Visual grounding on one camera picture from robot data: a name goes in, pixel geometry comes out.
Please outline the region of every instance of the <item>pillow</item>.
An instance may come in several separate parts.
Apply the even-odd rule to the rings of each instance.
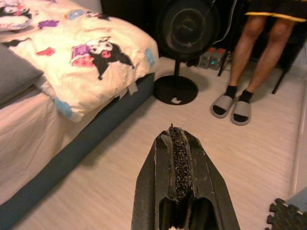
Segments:
[[[0,0],[0,31],[21,30],[32,21],[30,9],[19,0]]]
[[[44,73],[0,44],[0,104],[29,88]]]

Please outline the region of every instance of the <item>slipper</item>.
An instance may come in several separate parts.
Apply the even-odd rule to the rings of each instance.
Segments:
[[[217,118],[224,118],[227,116],[233,102],[234,100],[231,97],[226,96],[226,95],[221,95],[211,105],[211,113]],[[220,107],[221,109],[225,110],[225,112],[223,114],[216,113],[214,111],[214,109],[216,110],[215,106]]]
[[[244,126],[251,119],[251,104],[244,101],[237,101],[231,114],[231,121],[238,125]]]

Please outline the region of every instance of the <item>knee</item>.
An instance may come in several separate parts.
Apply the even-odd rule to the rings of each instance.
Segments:
[[[270,32],[270,41],[282,43],[287,42],[289,36],[291,35],[293,26],[293,22],[276,22]]]
[[[243,34],[256,40],[263,31],[264,25],[265,21],[261,17],[251,17],[245,25]]]

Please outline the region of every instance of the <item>gray pillow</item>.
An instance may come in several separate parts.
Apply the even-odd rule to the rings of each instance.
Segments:
[[[29,88],[44,73],[0,44],[0,104]]]

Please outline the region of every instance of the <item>gray slide sandal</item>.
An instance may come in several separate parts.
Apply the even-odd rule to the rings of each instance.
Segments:
[[[234,100],[229,97],[229,96],[226,96],[226,95],[221,95],[219,96],[215,101],[214,103],[211,105],[211,113],[217,117],[217,118],[224,118],[227,116],[232,104],[233,104]],[[226,112],[223,113],[222,115],[220,114],[217,114],[214,110],[213,110],[213,106],[218,106],[222,109],[225,109]]]
[[[245,116],[248,119],[243,122],[237,121],[235,120],[234,114]],[[231,114],[231,121],[238,126],[244,126],[250,122],[250,119],[251,119],[251,104],[243,101],[237,101],[234,110]]]

